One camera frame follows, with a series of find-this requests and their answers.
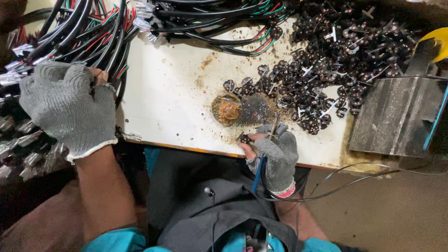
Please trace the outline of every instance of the teal shirt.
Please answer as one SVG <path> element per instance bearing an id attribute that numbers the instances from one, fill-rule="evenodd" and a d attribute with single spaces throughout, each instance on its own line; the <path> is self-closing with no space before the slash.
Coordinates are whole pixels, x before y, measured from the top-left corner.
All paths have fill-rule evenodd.
<path id="1" fill-rule="evenodd" d="M 235 232 L 224 246 L 222 252 L 243 251 L 246 236 Z M 266 235 L 266 241 L 275 252 L 284 252 L 283 244 L 273 234 Z M 161 247 L 146 248 L 145 237 L 138 233 L 135 227 L 109 231 L 89 242 L 83 252 L 171 252 Z M 304 242 L 302 252 L 340 252 L 340 249 L 331 242 L 310 238 Z"/>

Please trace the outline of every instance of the brown floor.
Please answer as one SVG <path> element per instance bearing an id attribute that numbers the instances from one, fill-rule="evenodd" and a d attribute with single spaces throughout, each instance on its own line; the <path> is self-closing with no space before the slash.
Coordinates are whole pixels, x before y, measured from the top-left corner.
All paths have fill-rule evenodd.
<path id="1" fill-rule="evenodd" d="M 328 174 L 312 169 L 305 197 Z M 313 196 L 357 178 L 335 174 Z M 331 241 L 370 252 L 448 251 L 448 174 L 370 178 L 306 204 Z"/>

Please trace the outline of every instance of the yellow object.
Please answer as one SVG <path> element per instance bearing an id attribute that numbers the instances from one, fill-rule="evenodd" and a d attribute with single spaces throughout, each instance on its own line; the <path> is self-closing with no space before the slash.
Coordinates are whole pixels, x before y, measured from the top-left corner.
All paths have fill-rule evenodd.
<path id="1" fill-rule="evenodd" d="M 435 63 L 445 58 L 448 58 L 448 27 L 433 30 L 432 32 L 426 34 L 420 41 L 432 38 L 434 38 L 437 44 L 439 43 L 441 44 L 439 55 L 436 58 L 434 58 L 432 62 Z"/>

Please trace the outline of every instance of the gray knit glove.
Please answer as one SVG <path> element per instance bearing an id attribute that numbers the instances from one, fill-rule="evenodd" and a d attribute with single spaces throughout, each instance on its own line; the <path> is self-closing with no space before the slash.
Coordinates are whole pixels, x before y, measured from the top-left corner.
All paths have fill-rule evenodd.
<path id="1" fill-rule="evenodd" d="M 267 133 L 272 125 L 263 125 L 258 133 Z M 257 157 L 247 160 L 249 169 L 255 174 L 260 163 L 261 154 L 267 157 L 266 182 L 272 193 L 282 198 L 288 197 L 295 191 L 294 172 L 299 154 L 297 153 L 296 137 L 287 131 L 288 125 L 279 124 L 274 135 L 274 141 L 267 138 L 254 142 Z"/>
<path id="2" fill-rule="evenodd" d="M 92 96 L 93 81 L 83 65 L 52 62 L 20 82 L 20 105 L 35 125 L 67 145 L 68 161 L 117 143 L 114 88 L 95 86 Z"/>

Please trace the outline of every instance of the white workbench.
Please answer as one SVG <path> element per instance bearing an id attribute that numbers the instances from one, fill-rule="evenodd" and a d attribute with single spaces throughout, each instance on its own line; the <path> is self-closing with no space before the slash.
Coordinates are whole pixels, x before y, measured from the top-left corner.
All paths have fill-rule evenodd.
<path id="1" fill-rule="evenodd" d="M 260 78 L 257 66 L 267 64 L 272 69 L 279 60 L 289 61 L 289 53 L 299 47 L 289 42 L 293 21 L 283 23 L 283 37 L 257 57 L 219 52 L 191 39 L 154 45 L 140 34 L 131 43 L 127 87 L 117 112 L 117 125 L 125 133 L 141 135 L 143 142 L 244 154 L 235 139 L 241 132 L 254 132 L 254 127 L 259 125 L 223 127 L 214 119 L 210 104 L 224 91 L 222 85 L 227 79 L 233 79 L 235 87 L 241 86 L 245 77 L 254 77 L 256 82 Z M 258 30 L 242 27 L 219 38 L 249 38 Z M 336 89 L 330 87 L 324 92 L 337 98 Z M 298 163 L 310 167 L 339 166 L 346 122 L 335 111 L 330 112 L 333 124 L 317 135 L 302 131 L 290 119 L 285 120 L 297 138 Z"/>

